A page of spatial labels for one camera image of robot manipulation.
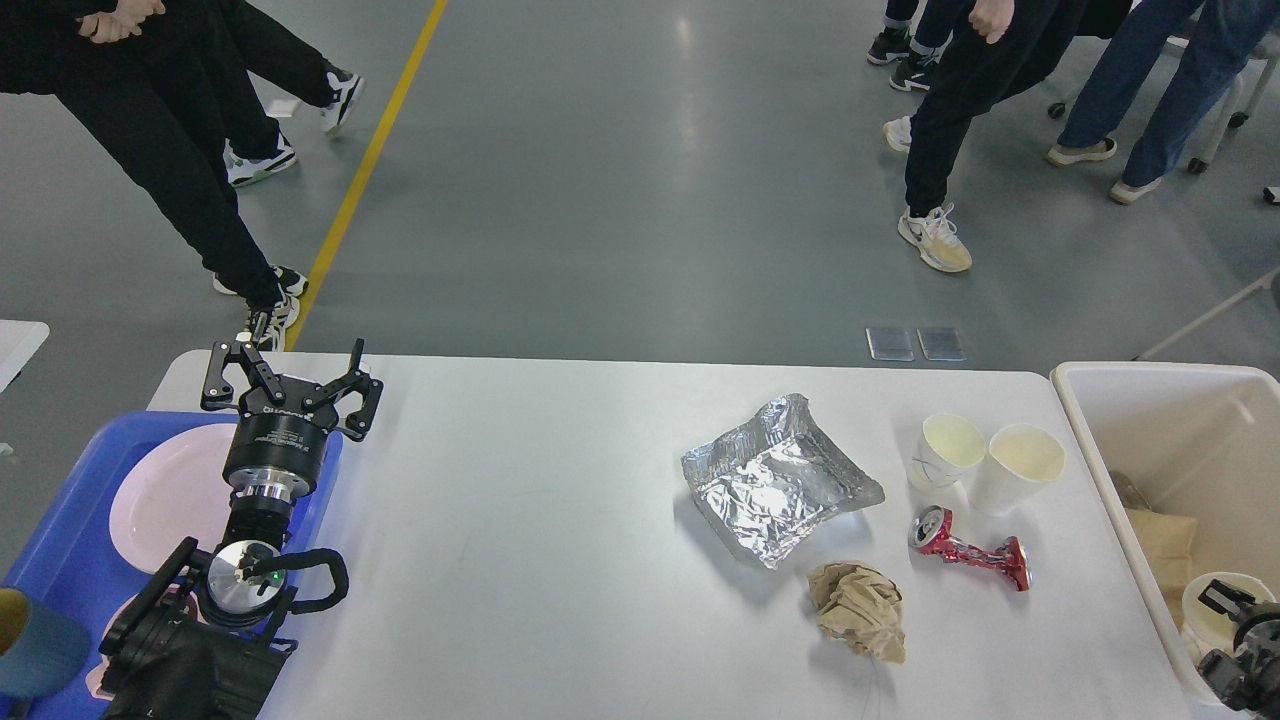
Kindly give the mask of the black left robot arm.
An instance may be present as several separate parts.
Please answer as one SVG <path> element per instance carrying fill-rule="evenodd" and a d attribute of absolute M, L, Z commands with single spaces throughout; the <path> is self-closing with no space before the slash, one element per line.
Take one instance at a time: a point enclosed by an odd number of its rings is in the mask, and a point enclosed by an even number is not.
<path fill-rule="evenodd" d="M 370 432 L 383 383 L 361 368 L 325 384 L 274 372 L 239 336 L 210 357 L 201 407 L 238 413 L 223 479 L 229 518 L 216 548 L 184 538 L 106 630 L 99 651 L 108 719 L 255 719 L 296 642 L 288 615 L 321 612 L 349 591 L 334 550 L 288 552 L 291 518 L 317 487 L 326 442 Z"/>

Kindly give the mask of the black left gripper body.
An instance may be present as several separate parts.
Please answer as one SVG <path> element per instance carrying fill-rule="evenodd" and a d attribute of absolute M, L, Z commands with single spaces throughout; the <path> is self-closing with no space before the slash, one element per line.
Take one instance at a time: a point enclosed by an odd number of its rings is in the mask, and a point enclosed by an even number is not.
<path fill-rule="evenodd" d="M 326 452 L 326 437 L 337 421 L 335 411 L 321 410 L 323 423 L 314 421 L 317 405 L 303 406 L 302 397 L 317 386 L 284 386 L 285 396 L 274 400 L 264 387 L 247 389 L 238 400 L 238 421 L 221 477 L 234 491 L 247 495 L 251 487 L 283 486 L 291 501 L 316 489 Z"/>

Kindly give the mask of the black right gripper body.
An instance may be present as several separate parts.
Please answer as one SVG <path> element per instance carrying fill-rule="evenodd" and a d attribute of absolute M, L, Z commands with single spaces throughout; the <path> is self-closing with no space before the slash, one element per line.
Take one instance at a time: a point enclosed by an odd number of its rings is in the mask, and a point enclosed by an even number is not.
<path fill-rule="evenodd" d="M 1277 676 L 1279 605 L 1256 603 L 1242 611 L 1235 630 L 1235 660 L 1251 682 Z"/>

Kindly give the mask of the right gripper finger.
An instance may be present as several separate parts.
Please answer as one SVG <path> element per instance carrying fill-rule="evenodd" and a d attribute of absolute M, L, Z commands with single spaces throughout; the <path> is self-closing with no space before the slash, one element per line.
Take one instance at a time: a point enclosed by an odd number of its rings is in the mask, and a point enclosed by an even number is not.
<path fill-rule="evenodd" d="M 1279 712 L 1279 657 L 1270 650 L 1210 651 L 1197 671 L 1229 708 L 1253 714 Z"/>
<path fill-rule="evenodd" d="M 1254 616 L 1257 598 L 1240 587 L 1211 579 L 1198 594 L 1198 603 L 1229 619 L 1248 619 Z"/>

